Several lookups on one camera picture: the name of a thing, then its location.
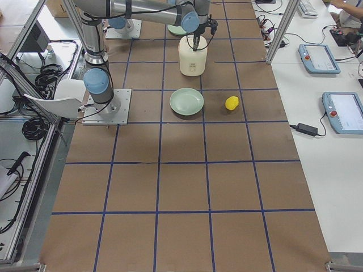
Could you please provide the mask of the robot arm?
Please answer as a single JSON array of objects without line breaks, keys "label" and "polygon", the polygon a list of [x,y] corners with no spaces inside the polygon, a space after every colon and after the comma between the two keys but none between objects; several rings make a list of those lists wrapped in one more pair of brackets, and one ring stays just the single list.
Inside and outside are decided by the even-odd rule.
[{"label": "robot arm", "polygon": [[83,82],[93,100],[93,110],[85,112],[84,124],[126,124],[130,89],[116,89],[109,72],[108,55],[102,35],[102,20],[140,19],[182,27],[194,34],[193,48],[205,29],[212,31],[217,22],[209,15],[210,1],[74,1],[81,11],[85,39],[87,72]]},{"label": "robot arm", "polygon": [[131,19],[125,19],[123,17],[117,17],[108,19],[108,24],[111,28],[117,31],[128,32],[134,28],[134,24]]}]

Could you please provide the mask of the green plate near arm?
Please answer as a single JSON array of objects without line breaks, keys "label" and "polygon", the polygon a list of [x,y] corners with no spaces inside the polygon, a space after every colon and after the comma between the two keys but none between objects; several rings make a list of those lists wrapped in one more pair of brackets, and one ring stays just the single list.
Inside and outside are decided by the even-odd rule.
[{"label": "green plate near arm", "polygon": [[167,29],[171,34],[176,36],[184,36],[187,34],[186,31],[181,26],[168,25]]},{"label": "green plate near arm", "polygon": [[180,88],[170,96],[171,109],[180,115],[191,116],[202,110],[204,98],[193,88]]}]

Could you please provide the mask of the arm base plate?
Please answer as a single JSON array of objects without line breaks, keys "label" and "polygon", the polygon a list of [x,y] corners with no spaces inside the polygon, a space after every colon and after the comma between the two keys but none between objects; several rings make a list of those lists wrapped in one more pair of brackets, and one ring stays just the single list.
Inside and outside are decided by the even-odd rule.
[{"label": "arm base plate", "polygon": [[114,96],[106,106],[94,103],[91,95],[88,96],[88,104],[91,107],[85,109],[85,117],[81,119],[83,125],[126,125],[131,101],[131,89],[114,89]]},{"label": "arm base plate", "polygon": [[108,26],[105,34],[107,40],[132,40],[139,39],[141,34],[142,21],[137,19],[128,19],[122,28]]}]

